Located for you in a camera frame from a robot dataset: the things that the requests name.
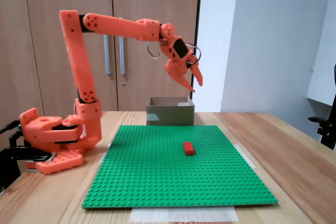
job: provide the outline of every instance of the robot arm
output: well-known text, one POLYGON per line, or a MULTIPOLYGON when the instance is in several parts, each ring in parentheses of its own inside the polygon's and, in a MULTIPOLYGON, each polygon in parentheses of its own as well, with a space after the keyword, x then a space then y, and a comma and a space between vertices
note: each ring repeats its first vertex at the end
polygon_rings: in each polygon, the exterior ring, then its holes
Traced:
POLYGON ((58 153, 52 162, 27 163, 28 168, 36 168, 49 174, 72 168, 83 163, 84 150, 93 148, 101 140, 101 104, 97 99, 89 57, 86 52, 83 33, 107 34, 135 38, 137 40, 158 41, 162 52, 169 58, 164 69, 170 77, 195 91, 184 78, 190 69, 200 85, 203 78, 198 69, 198 59, 189 50, 183 39, 175 35, 172 24, 161 25, 156 20, 142 19, 136 22, 110 16, 89 13, 79 15, 76 10, 62 10, 59 14, 63 35, 68 51, 74 81, 78 89, 75 99, 76 111, 66 119, 58 116, 39 116, 36 108, 22 113, 19 121, 9 124, 3 131, 13 129, 19 123, 21 130, 14 133, 11 147, 23 135, 26 150, 35 153, 42 150, 58 153))
POLYGON ((184 78, 184 74, 190 68, 199 84, 203 84, 203 77, 198 69, 198 63, 193 65, 196 57, 187 48, 183 39, 174 34, 175 29, 171 24, 160 25, 159 21, 150 19, 133 22, 93 13, 80 16, 76 10, 62 10, 59 17, 75 84, 83 102, 94 101, 96 99, 96 91, 82 33, 107 34, 135 38, 137 40, 164 42, 161 44, 161 49, 170 58, 165 66, 165 70, 170 77, 195 92, 184 78))

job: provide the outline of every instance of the wooden cabinet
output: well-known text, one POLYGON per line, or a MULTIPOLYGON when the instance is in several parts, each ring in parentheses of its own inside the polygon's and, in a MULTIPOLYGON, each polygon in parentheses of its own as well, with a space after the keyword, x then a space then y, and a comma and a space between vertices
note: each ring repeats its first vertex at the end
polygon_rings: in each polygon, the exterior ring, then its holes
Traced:
MULTIPOLYGON (((0 57, 0 127, 33 107, 43 115, 26 0, 0 0, 0 57)), ((12 133, 0 135, 0 150, 12 133)))
MULTIPOLYGON (((82 14, 99 13, 112 16, 112 0, 27 1, 45 115, 64 118, 73 114, 77 90, 58 17, 59 11, 74 9, 82 14)), ((113 38, 109 38, 110 69, 113 70, 110 75, 105 72, 103 35, 84 34, 84 38, 102 109, 115 111, 118 107, 113 38)))
MULTIPOLYGON (((1 125, 32 107, 40 114, 72 114, 77 90, 59 21, 59 11, 76 9, 130 20, 172 23, 193 44, 198 0, 0 0, 1 125)), ((125 74, 120 73, 119 38, 109 36, 111 74, 106 74, 103 35, 84 34, 98 98, 105 111, 145 110, 151 95, 188 95, 164 70, 146 42, 124 39, 125 74)), ((191 81, 191 73, 186 75, 191 81)))
MULTIPOLYGON (((159 20, 161 24, 171 23, 177 35, 186 42, 194 43, 197 0, 113 0, 113 8, 116 17, 130 20, 149 18, 159 20)), ((163 69, 168 58, 161 54, 159 59, 154 60, 143 41, 124 38, 125 74, 121 74, 118 37, 115 43, 120 111, 146 110, 151 95, 190 94, 188 89, 174 82, 163 69)), ((156 54, 158 47, 151 48, 156 54)), ((185 76, 191 82, 190 71, 185 76)))

